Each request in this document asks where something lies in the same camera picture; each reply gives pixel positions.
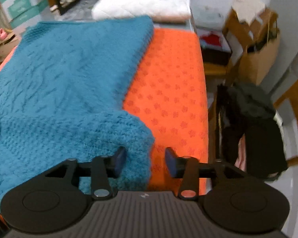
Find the blue knitted sweater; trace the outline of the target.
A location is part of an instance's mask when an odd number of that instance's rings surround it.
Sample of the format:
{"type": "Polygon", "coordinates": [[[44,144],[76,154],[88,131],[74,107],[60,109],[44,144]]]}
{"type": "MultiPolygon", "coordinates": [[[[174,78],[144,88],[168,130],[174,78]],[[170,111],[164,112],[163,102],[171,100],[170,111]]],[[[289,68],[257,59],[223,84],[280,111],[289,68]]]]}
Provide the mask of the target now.
{"type": "Polygon", "coordinates": [[[153,36],[150,17],[39,22],[0,71],[0,202],[36,175],[74,158],[127,150],[119,190],[150,180],[154,137],[123,101],[153,36]]]}

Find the pile of dark clothes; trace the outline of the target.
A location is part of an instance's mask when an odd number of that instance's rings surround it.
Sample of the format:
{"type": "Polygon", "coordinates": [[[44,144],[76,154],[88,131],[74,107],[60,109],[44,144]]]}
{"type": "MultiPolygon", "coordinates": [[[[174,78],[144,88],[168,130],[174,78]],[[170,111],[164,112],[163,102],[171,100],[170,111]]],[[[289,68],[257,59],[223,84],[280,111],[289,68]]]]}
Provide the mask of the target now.
{"type": "Polygon", "coordinates": [[[252,83],[217,87],[220,158],[262,180],[288,169],[276,110],[270,97],[252,83]]]}

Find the orange patterned mat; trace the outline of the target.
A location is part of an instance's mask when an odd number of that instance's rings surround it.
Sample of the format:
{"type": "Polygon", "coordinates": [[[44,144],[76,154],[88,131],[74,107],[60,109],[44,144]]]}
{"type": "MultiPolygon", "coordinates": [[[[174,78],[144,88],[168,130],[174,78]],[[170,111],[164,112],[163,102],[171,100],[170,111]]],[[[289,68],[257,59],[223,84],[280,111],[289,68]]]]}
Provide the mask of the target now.
{"type": "Polygon", "coordinates": [[[154,137],[150,180],[143,190],[175,190],[163,163],[165,148],[207,157],[208,107],[198,36],[154,27],[122,109],[138,117],[154,137]]]}

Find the black box with red cloth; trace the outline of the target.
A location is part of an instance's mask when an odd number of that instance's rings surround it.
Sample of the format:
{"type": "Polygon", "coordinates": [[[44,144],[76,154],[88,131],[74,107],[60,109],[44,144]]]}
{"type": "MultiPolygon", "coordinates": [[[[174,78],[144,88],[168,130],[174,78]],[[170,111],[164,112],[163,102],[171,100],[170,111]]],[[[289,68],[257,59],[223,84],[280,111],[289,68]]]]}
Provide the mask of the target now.
{"type": "Polygon", "coordinates": [[[196,33],[199,37],[204,63],[227,66],[232,55],[232,50],[223,33],[207,28],[198,28],[196,33]]]}

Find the brown paper bag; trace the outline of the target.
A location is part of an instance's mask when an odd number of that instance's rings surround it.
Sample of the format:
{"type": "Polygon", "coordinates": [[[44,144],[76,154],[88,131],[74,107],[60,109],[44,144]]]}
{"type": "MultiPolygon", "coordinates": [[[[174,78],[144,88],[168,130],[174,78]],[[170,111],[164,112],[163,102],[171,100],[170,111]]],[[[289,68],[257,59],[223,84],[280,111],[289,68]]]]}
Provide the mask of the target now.
{"type": "Polygon", "coordinates": [[[247,51],[241,56],[238,69],[240,81],[260,85],[275,63],[280,37],[279,28],[274,27],[261,42],[247,48],[247,51]]]}

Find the wooden chair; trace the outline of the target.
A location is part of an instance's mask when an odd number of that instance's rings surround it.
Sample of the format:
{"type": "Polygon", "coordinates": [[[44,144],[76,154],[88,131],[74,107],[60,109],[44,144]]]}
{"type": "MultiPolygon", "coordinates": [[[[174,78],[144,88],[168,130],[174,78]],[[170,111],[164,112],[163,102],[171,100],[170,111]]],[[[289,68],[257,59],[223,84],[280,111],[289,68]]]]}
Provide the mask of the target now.
{"type": "Polygon", "coordinates": [[[207,76],[217,79],[224,79],[225,85],[231,85],[238,79],[238,69],[240,66],[241,56],[251,45],[261,42],[267,37],[269,31],[277,26],[278,14],[269,8],[260,13],[251,25],[240,23],[233,9],[230,10],[229,16],[225,21],[222,33],[225,37],[228,34],[234,36],[242,47],[242,53],[236,62],[230,59],[227,66],[220,66],[212,63],[204,63],[204,73],[207,76]]]}

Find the white quilted folded blanket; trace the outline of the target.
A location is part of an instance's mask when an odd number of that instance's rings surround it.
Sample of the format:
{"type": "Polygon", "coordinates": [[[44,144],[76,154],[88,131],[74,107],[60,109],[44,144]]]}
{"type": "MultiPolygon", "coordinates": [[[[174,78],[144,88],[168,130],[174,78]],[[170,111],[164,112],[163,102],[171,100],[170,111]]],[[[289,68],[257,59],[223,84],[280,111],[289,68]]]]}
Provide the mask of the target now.
{"type": "Polygon", "coordinates": [[[150,16],[155,22],[182,23],[191,18],[190,0],[98,0],[92,19],[150,16]]]}

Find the pink small toy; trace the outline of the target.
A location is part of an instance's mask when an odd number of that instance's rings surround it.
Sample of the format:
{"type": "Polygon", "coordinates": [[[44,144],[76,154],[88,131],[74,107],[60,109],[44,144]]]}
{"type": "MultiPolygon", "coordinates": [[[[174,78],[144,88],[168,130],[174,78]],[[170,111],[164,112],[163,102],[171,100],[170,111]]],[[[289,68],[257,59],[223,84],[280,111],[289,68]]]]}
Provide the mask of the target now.
{"type": "Polygon", "coordinates": [[[7,32],[3,28],[0,28],[0,40],[5,40],[7,36],[7,32]]]}

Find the white knitted cloth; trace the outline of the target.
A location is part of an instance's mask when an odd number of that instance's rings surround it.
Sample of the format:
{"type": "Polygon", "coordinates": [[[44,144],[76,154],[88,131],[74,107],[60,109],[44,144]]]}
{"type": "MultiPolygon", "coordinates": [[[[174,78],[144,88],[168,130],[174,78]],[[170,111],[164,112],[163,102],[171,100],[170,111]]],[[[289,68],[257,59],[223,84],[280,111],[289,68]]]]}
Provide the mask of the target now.
{"type": "Polygon", "coordinates": [[[265,10],[265,3],[261,0],[234,0],[231,8],[240,23],[251,25],[257,16],[265,10]]]}

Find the upper pink teal box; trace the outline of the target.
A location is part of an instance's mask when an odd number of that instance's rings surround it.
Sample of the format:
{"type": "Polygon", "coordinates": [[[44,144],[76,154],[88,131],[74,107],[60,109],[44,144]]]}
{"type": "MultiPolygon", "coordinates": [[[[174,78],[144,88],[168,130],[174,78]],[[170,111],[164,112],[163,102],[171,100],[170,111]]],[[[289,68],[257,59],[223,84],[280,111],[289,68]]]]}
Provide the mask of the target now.
{"type": "Polygon", "coordinates": [[[48,0],[0,0],[0,4],[13,29],[49,8],[48,0]]]}

